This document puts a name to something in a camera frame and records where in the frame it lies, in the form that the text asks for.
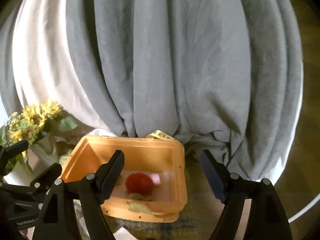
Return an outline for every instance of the white cable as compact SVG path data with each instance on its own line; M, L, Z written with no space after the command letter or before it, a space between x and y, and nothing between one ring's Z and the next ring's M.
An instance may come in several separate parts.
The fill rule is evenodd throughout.
M318 201L320 200L320 193L311 201L308 205L306 205L303 209L301 209L297 214L293 217L289 218L289 223L295 221L298 217L302 216L305 212L307 212L310 208L312 208Z

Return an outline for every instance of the silver screw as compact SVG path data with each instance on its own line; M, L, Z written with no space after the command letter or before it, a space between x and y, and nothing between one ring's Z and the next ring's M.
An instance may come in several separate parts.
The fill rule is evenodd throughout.
M239 179L239 175L236 174L236 173L231 173L231 174L230 174L230 178L232 178L232 179Z
M270 179L263 179L262 182L266 185L269 185L271 183Z
M95 175L93 173L89 173L87 176L85 176L87 179L93 179Z
M62 179L56 179L56 181L54 182L56 185L60 185L62 183Z

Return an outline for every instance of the orange box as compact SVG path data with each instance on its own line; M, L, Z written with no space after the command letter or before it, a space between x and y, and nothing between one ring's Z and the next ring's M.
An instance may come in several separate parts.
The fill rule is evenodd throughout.
M83 137L63 167L61 178L65 182L81 180L88 173L95 173L107 163L116 150L124 153L123 172L166 173L169 195L165 201L139 201L153 215L129 211L131 199L115 196L101 206L105 215L143 222L174 222L187 203L187 188L184 175L184 148L178 142L147 138L122 138L97 135Z

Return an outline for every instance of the red fuzzy ball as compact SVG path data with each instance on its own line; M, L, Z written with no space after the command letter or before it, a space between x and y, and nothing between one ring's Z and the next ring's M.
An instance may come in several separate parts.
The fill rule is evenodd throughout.
M125 187L127 188L128 194L138 193L148 196L152 194L154 184L148 175L142 172L137 172L128 176L125 181Z

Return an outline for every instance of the flower bouquet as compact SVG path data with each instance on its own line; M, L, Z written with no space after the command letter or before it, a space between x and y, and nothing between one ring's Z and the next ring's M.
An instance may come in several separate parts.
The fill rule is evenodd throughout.
M8 122L0 128L0 145L8 147L25 139L30 147L36 146L49 135L54 140L54 135L50 134L54 129L70 131L77 126L77 119L63 110L59 104L48 99L42 105L26 106L20 114L13 113ZM25 151L8 161L4 175L9 174L17 162L32 172L28 162L28 152Z

